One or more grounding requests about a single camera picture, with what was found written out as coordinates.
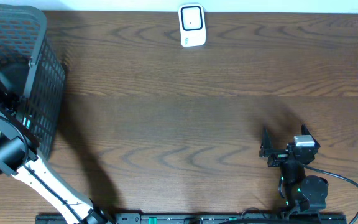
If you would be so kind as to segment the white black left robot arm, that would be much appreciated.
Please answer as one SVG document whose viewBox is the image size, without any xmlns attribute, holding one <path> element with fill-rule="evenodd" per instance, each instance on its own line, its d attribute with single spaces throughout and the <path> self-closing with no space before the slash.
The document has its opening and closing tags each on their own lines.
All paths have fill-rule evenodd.
<svg viewBox="0 0 358 224">
<path fill-rule="evenodd" d="M 0 70 L 0 174 L 21 181 L 53 205 L 67 223 L 114 223 L 108 213 L 49 165 L 65 74 L 60 65 L 35 73 L 18 64 Z"/>
</svg>

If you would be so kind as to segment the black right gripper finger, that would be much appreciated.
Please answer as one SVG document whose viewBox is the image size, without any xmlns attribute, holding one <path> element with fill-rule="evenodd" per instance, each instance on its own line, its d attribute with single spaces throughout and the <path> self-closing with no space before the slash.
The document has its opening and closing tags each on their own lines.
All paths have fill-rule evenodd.
<svg viewBox="0 0 358 224">
<path fill-rule="evenodd" d="M 260 145 L 259 155 L 260 156 L 269 156 L 273 151 L 273 145 L 270 140 L 270 136 L 266 128 L 262 132 L 262 142 Z"/>
<path fill-rule="evenodd" d="M 301 125 L 301 133 L 302 135 L 312 135 L 305 124 Z M 315 140 L 315 146 L 318 146 L 319 145 L 318 141 L 314 137 L 313 139 Z"/>
</svg>

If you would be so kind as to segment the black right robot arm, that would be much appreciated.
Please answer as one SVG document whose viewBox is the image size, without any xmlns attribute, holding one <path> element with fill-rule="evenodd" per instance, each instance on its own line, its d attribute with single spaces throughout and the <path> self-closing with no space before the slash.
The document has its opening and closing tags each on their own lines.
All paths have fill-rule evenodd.
<svg viewBox="0 0 358 224">
<path fill-rule="evenodd" d="M 267 129 L 263 130 L 259 157 L 266 157 L 269 167 L 280 168 L 278 191 L 287 202 L 280 214 L 283 219 L 319 215 L 319 211 L 326 208 L 328 181 L 305 173 L 305 167 L 315 160 L 319 148 L 320 144 L 305 125 L 301 127 L 301 134 L 295 136 L 285 149 L 275 149 Z"/>
</svg>

